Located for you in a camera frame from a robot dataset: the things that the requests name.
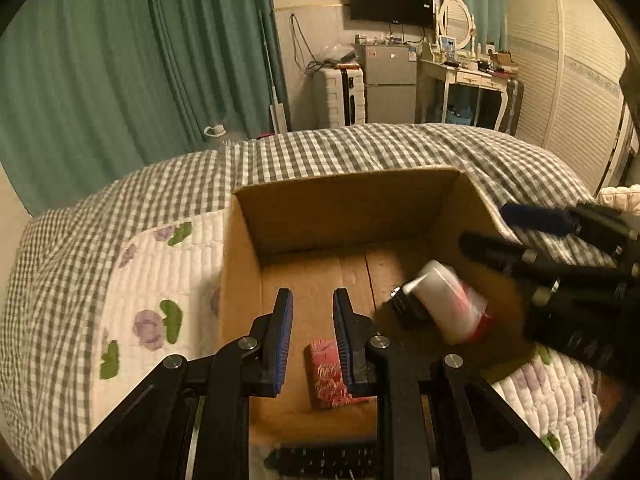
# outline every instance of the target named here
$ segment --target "wall-mounted tv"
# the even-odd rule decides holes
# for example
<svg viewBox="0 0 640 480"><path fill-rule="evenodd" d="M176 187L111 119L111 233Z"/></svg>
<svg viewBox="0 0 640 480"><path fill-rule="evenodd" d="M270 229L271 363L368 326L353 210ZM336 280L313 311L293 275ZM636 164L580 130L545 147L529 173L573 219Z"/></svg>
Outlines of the wall-mounted tv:
<svg viewBox="0 0 640 480"><path fill-rule="evenodd" d="M352 20L433 28L433 0L349 0Z"/></svg>

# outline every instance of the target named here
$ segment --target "checkered bedspread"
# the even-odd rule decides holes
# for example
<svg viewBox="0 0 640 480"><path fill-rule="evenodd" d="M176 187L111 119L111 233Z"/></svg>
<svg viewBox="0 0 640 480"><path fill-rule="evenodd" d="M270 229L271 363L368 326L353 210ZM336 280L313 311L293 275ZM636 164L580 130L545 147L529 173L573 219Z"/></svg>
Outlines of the checkered bedspread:
<svg viewBox="0 0 640 480"><path fill-rule="evenodd" d="M558 158L514 137L468 126L367 124L191 153L40 216L24 233L0 320L0 394L18 457L48 478L88 434L92 338L126 240L222 209L246 184L436 164L465 171L496 207L591 198ZM518 237L561 260L601 263L579 241Z"/></svg>

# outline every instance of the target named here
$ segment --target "cardboard box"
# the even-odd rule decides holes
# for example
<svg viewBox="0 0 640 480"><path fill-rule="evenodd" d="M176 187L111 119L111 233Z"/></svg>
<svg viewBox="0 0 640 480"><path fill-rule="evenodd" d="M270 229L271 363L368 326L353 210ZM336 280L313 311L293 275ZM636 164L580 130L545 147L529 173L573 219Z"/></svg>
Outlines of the cardboard box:
<svg viewBox="0 0 640 480"><path fill-rule="evenodd" d="M487 297L495 325L479 342L454 348L490 381L531 355L521 337L522 301L515 283L466 260L462 231L498 235L468 177L454 168L353 173L287 180L239 189L226 231L220 339L246 335L272 311L280 287L293 291L293 328L286 380L277 399L252 399L252 438L269 443L340 442L376 434L375 402L331 410L315 407L305 356L317 338L334 338L332 296L346 287L356 312L412 351L452 350L435 327L406 332L388 306L395 286L431 259L452 265Z"/></svg>

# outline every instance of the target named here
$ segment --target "white quilt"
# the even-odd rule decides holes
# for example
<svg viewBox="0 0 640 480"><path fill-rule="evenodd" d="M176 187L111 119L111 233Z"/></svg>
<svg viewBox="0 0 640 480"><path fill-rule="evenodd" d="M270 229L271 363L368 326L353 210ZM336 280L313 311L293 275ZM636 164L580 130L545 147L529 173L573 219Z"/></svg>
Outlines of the white quilt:
<svg viewBox="0 0 640 480"><path fill-rule="evenodd" d="M111 274L92 351L91 429L167 355L217 350L218 287L226 210L147 230L127 241ZM550 448L574 480L599 458L600 408L592 372L553 350L494 389ZM264 478L252 459L252 478Z"/></svg>

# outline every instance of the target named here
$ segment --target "gray refrigerator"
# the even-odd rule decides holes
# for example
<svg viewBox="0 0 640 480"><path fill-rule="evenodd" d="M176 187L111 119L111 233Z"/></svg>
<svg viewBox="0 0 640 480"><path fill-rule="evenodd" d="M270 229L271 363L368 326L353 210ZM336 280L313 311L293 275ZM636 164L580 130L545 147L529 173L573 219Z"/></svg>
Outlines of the gray refrigerator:
<svg viewBox="0 0 640 480"><path fill-rule="evenodd" d="M405 45L359 45L367 123L415 122L416 56Z"/></svg>

